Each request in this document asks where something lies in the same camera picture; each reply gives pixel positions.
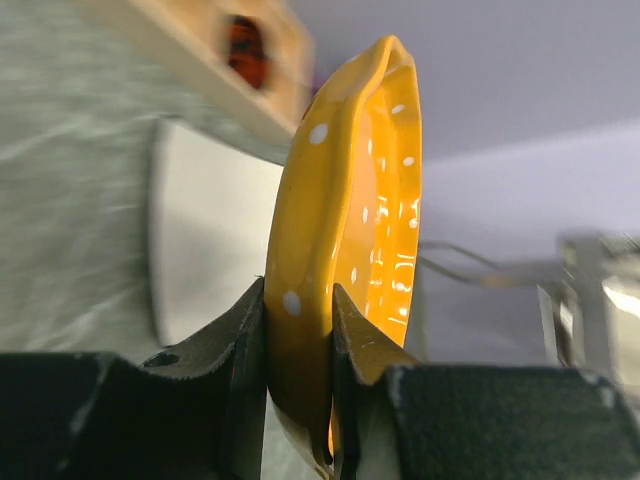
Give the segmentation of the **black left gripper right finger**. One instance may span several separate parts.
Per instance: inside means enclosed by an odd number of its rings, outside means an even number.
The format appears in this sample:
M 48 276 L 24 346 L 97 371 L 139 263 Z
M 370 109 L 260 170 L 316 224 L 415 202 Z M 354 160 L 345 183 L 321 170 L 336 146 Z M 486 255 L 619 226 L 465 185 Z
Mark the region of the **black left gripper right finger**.
M 639 426 L 603 377 L 424 364 L 333 291 L 340 479 L 635 479 Z

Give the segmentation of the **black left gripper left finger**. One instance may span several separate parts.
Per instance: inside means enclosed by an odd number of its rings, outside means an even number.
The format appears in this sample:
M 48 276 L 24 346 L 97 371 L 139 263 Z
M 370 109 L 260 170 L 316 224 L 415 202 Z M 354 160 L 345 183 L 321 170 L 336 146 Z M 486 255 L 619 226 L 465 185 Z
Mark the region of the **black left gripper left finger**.
M 186 340 L 1 358 L 5 479 L 257 479 L 266 411 L 262 279 Z

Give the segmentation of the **white square plate black rim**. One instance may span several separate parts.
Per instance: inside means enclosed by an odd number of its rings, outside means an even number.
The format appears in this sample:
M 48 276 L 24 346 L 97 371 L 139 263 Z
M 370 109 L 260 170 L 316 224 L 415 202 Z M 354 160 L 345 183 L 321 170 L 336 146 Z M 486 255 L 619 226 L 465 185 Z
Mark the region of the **white square plate black rim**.
M 261 475 L 266 387 L 263 287 L 280 165 L 219 142 L 175 117 L 151 149 L 148 268 L 162 351 L 145 362 L 203 380 L 217 470 Z

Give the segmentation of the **yellow polka dot plate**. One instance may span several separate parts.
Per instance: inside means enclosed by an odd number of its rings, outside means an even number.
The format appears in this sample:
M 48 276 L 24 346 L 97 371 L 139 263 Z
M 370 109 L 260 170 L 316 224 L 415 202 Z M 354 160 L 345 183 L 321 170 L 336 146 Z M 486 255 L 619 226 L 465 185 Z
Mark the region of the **yellow polka dot plate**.
M 385 36 L 336 70 L 293 137 L 276 199 L 264 303 L 268 388 L 289 440 L 330 466 L 332 295 L 403 345 L 417 263 L 422 119 L 416 65 Z

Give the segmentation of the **steel dish rack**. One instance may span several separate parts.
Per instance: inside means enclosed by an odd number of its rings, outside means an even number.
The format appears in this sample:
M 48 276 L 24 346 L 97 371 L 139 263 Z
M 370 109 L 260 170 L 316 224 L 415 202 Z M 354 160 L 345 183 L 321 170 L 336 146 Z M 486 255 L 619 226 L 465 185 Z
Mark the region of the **steel dish rack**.
M 543 257 L 420 245 L 418 341 L 434 360 L 594 371 L 639 393 L 639 238 L 571 232 Z

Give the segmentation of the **wooden compartment tray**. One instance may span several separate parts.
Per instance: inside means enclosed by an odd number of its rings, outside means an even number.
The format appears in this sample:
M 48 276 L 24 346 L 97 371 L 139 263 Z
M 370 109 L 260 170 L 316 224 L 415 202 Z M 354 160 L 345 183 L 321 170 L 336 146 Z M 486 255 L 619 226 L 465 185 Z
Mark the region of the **wooden compartment tray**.
M 314 40 L 286 1 L 90 1 L 101 20 L 257 137 L 288 142 L 311 97 Z M 254 90 L 226 64 L 229 17 L 264 26 L 269 87 Z

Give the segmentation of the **orange black rolled fabric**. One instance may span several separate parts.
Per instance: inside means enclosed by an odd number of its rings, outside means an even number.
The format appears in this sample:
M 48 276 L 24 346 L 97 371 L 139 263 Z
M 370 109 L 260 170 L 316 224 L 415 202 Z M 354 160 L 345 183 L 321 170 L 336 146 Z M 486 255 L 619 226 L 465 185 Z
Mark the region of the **orange black rolled fabric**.
M 226 64 L 254 90 L 269 87 L 273 61 L 264 26 L 255 17 L 231 15 Z

